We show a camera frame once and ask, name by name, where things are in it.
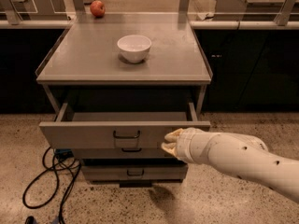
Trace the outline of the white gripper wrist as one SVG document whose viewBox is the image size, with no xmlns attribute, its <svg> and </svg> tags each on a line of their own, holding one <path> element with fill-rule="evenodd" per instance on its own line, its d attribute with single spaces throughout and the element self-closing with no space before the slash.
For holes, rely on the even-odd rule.
<svg viewBox="0 0 299 224">
<path fill-rule="evenodd" d="M 211 140 L 217 135 L 195 128 L 179 128 L 164 137 L 167 142 L 177 143 L 162 143 L 161 149 L 186 163 L 209 164 Z"/>
</svg>

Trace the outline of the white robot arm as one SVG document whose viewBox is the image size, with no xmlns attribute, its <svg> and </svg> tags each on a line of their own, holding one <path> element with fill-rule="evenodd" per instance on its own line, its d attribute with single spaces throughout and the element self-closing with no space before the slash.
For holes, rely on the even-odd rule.
<svg viewBox="0 0 299 224">
<path fill-rule="evenodd" d="M 209 165 L 299 203 L 299 161 L 270 153 L 255 136 L 178 129 L 164 137 L 161 148 L 180 161 Z"/>
</svg>

